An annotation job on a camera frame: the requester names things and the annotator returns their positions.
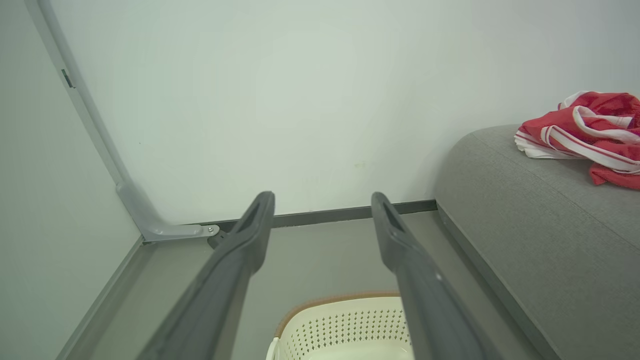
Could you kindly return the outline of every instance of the gray baseboard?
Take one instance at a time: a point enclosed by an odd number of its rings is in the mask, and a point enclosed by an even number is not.
[[[394,204],[400,214],[419,213],[422,211],[434,211],[438,207],[436,200],[421,200],[411,202],[399,202]],[[338,222],[347,220],[358,220],[371,218],[371,207],[361,206],[359,208],[336,209],[326,211],[311,211],[309,213],[297,213],[278,215],[273,218],[273,227],[289,227],[322,224],[325,222]],[[208,222],[200,225],[218,225],[220,230],[228,233],[231,231],[237,220],[227,220],[221,222]]]

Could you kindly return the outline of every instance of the metal bracket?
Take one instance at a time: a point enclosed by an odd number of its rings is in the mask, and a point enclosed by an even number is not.
[[[162,222],[133,188],[124,182],[116,185],[116,191],[125,208],[145,238],[143,243],[168,240],[210,238],[220,231],[217,225],[168,225]]]

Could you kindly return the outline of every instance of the white stripe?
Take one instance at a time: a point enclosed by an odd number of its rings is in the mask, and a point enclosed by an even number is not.
[[[576,125],[578,125],[578,127],[580,128],[580,130],[582,130],[583,133],[589,134],[591,136],[595,136],[597,138],[619,140],[622,143],[632,143],[632,144],[640,143],[640,136],[637,136],[636,134],[631,133],[630,131],[627,131],[627,130],[623,130],[623,129],[608,129],[608,130],[592,129],[592,128],[588,127],[587,124],[584,122],[584,119],[582,118],[583,116],[585,116],[585,117],[594,117],[594,118],[598,118],[598,119],[605,119],[605,120],[608,120],[609,122],[612,122],[611,120],[607,119],[606,116],[597,115],[591,109],[589,109],[589,108],[587,108],[585,106],[576,106],[575,108],[573,108],[573,121],[575,121]]]
[[[520,131],[520,130],[518,130],[518,131],[516,132],[516,135],[520,135],[520,136],[522,136],[523,138],[527,138],[528,140],[531,140],[531,141],[533,141],[533,142],[538,142],[538,141],[537,141],[533,136],[531,136],[531,135],[529,135],[529,134],[527,134],[527,133],[524,133],[524,132],[522,132],[522,131]]]
[[[562,109],[566,109],[569,106],[571,106],[571,104],[573,104],[574,101],[576,101],[580,96],[588,93],[588,92],[592,92],[592,91],[578,91],[577,93],[567,97],[563,102],[560,103],[560,108],[558,110],[562,110]]]
[[[638,174],[640,173],[640,161],[632,160],[626,158],[622,155],[618,155],[615,152],[607,151],[605,149],[601,149],[599,147],[587,144],[583,141],[580,141],[570,133],[567,133],[565,130],[561,129],[559,126],[553,125],[550,126],[551,137],[562,144],[567,149],[576,152],[584,156],[585,158],[591,159],[598,164],[601,164],[605,167],[611,168],[617,172],[625,173],[625,174]],[[601,152],[604,152],[610,156],[601,154],[594,149],[598,149]]]
[[[538,143],[533,136],[518,131],[513,137],[518,150],[524,151],[527,157],[535,159],[584,159],[585,157],[568,151],[553,150]]]

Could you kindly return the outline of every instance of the laundry basket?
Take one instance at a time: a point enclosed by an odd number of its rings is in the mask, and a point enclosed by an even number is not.
[[[361,293],[293,309],[266,360],[413,360],[399,293]]]

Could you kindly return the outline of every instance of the white wall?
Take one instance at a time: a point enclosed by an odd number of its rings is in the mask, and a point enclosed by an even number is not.
[[[445,153],[578,90],[640,95],[640,2],[51,0],[173,223],[433,198]]]
[[[0,1],[0,359],[54,359],[139,236],[24,2]]]

